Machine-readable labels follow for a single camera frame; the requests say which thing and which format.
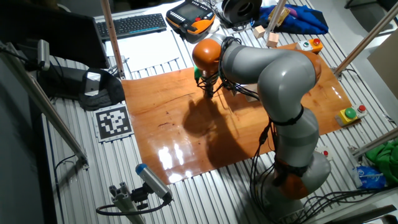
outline green object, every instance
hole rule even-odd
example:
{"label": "green object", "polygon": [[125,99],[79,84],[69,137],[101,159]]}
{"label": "green object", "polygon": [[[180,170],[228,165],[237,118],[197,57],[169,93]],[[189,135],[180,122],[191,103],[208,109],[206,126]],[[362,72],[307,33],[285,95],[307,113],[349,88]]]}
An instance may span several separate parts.
{"label": "green object", "polygon": [[195,80],[198,83],[199,79],[201,77],[201,70],[199,70],[199,68],[196,65],[193,66],[193,70],[194,70],[194,74],[195,74]]}
{"label": "green object", "polygon": [[345,111],[345,115],[349,119],[354,119],[356,117],[356,112],[352,108],[347,108],[346,111]]}
{"label": "green object", "polygon": [[398,140],[384,143],[365,153],[390,183],[398,184]]}

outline orange wooden surface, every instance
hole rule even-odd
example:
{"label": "orange wooden surface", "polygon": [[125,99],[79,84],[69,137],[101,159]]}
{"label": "orange wooden surface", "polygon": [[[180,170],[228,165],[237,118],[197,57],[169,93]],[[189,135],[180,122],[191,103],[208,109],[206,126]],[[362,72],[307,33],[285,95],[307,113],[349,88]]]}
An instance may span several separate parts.
{"label": "orange wooden surface", "polygon": [[[268,123],[260,102],[242,94],[220,90],[204,99],[193,68],[122,84],[142,162],[166,184],[252,157]],[[334,117],[351,106],[323,60],[321,78],[302,104],[314,112],[320,134],[340,129]],[[261,153],[269,151],[265,143]]]}

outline monitor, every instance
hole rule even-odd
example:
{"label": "monitor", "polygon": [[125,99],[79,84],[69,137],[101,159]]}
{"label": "monitor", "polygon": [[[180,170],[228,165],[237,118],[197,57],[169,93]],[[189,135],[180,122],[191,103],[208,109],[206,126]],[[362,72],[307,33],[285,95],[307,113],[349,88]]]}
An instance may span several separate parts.
{"label": "monitor", "polygon": [[23,2],[0,1],[3,43],[24,44],[40,39],[50,44],[50,55],[90,68],[109,67],[94,18]]}

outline black keyboard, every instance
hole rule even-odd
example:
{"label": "black keyboard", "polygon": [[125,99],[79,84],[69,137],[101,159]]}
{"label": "black keyboard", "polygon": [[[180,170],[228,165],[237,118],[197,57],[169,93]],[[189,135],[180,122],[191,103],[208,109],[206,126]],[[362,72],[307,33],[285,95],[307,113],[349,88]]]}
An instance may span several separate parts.
{"label": "black keyboard", "polygon": [[[113,24],[118,38],[132,37],[166,30],[166,23],[160,13],[116,19],[113,21]],[[109,40],[108,28],[106,27],[105,22],[97,23],[97,27],[101,40]]]}

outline aluminum profile table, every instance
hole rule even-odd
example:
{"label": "aluminum profile table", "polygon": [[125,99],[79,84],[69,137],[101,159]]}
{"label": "aluminum profile table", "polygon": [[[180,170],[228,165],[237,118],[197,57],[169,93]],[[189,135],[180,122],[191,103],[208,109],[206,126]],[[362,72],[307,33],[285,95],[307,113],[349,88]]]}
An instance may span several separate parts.
{"label": "aluminum profile table", "polygon": [[[288,1],[288,3],[305,4],[312,7],[308,1]],[[115,14],[114,19],[135,16],[141,12],[122,12]],[[179,58],[169,63],[132,73],[129,72],[128,66],[124,65],[126,79],[144,78],[193,66],[191,52],[194,45],[183,41],[171,30],[165,32],[171,32],[174,36],[178,45]],[[220,29],[218,32],[224,35],[232,33],[231,30],[225,29]],[[240,38],[243,45],[266,48],[265,38],[256,39],[251,30],[234,34],[234,36]],[[283,33],[280,34],[279,45],[316,37],[324,45],[320,55],[329,67],[337,67],[345,58],[345,54],[333,40],[331,34],[295,35]],[[87,69],[81,63],[70,60],[60,59],[60,63],[64,67]],[[111,58],[111,64],[116,64],[114,58]],[[318,147],[327,146],[333,153],[331,174],[326,182],[307,198],[334,191],[356,189],[349,174],[350,170],[356,165],[356,161],[349,152],[348,146],[361,147],[395,128],[395,125],[388,122],[384,117],[383,107],[360,75],[344,71],[340,84],[352,104],[363,103],[366,105],[369,116],[355,126],[320,137]],[[130,189],[142,186],[141,178],[134,172],[136,165],[142,162],[134,135],[116,141],[99,143],[94,132],[92,112],[83,111],[78,102],[73,100],[57,99],[54,107],[68,125],[78,143],[86,150],[90,164],[88,170],[77,169],[75,167],[77,160],[73,158],[69,160],[70,162],[60,165],[57,170],[65,223],[129,223],[126,217],[97,215],[95,208],[111,204],[111,194],[108,190],[110,185],[118,185],[124,181]],[[43,126],[49,164],[52,167],[54,165],[51,160],[52,152],[55,163],[73,155],[73,152],[44,116]],[[273,152],[262,155],[259,163],[260,171],[271,166],[273,158]],[[171,206],[143,215],[146,223],[263,223],[263,215],[249,198],[250,166],[251,161],[248,159],[170,184],[169,187],[175,201],[171,203]],[[52,177],[57,219],[59,223],[62,223],[52,169],[50,175]],[[390,194],[392,192],[386,192],[353,204],[335,203],[319,213],[312,222],[325,223]],[[155,195],[150,195],[148,203],[150,208],[154,208],[159,206],[161,201]]]}

